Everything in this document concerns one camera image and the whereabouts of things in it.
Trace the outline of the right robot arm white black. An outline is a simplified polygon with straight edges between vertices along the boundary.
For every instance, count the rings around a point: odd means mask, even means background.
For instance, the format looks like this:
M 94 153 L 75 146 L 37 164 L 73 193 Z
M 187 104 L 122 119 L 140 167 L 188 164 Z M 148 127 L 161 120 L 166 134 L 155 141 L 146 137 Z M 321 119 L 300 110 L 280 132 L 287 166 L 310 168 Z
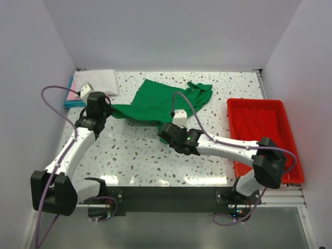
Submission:
M 225 139 L 173 123 L 165 123 L 157 135 L 179 154 L 216 156 L 251 167 L 248 173 L 235 181 L 231 190 L 222 194 L 225 201 L 245 201 L 263 187 L 280 188 L 287 159 L 267 137 L 259 142 Z

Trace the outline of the green t shirt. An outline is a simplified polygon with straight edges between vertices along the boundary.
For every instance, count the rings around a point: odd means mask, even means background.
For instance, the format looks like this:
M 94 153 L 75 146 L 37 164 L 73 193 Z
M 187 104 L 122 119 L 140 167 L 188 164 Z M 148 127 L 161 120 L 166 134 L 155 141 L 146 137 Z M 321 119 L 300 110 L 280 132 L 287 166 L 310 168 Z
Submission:
M 172 121 L 172 107 L 184 109 L 187 116 L 191 117 L 210 101 L 212 95 L 212 85 L 209 84 L 189 81 L 187 88 L 182 89 L 147 79 L 131 104 L 113 105 L 112 117 L 160 129 L 163 124 Z

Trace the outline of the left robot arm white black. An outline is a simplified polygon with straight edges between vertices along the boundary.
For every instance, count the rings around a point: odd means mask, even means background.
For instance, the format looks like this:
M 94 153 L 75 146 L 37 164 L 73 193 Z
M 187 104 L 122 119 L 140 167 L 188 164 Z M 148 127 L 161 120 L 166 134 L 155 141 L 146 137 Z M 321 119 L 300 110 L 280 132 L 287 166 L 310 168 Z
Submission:
M 74 124 L 70 140 L 50 165 L 31 175 L 34 210 L 70 216 L 77 204 L 107 195 L 106 183 L 102 179 L 87 177 L 74 185 L 72 178 L 85 152 L 97 140 L 112 112 L 109 97 L 105 93 L 88 94 L 87 105 Z

